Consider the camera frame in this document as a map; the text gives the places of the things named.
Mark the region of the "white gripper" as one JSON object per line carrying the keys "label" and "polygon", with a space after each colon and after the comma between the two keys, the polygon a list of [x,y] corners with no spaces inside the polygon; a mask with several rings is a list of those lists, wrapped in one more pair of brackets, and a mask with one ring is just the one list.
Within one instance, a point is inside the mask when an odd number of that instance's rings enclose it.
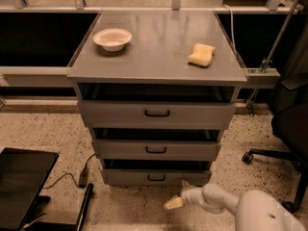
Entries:
{"label": "white gripper", "polygon": [[186,180],[181,180],[182,191],[181,197],[174,196],[171,200],[164,204],[166,210],[172,210],[181,208],[184,203],[186,205],[197,205],[203,207],[205,204],[205,198],[201,187],[190,185]]}

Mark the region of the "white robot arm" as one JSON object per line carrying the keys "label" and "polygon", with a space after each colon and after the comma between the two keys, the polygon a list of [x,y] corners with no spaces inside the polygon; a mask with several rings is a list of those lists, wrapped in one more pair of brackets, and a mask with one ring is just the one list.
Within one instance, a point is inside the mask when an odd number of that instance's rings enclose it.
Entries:
{"label": "white robot arm", "polygon": [[275,198],[261,191],[248,191],[237,197],[217,184],[198,187],[183,180],[180,194],[166,202],[164,208],[172,210],[185,205],[199,206],[212,214],[228,211],[235,217],[235,231],[307,231]]}

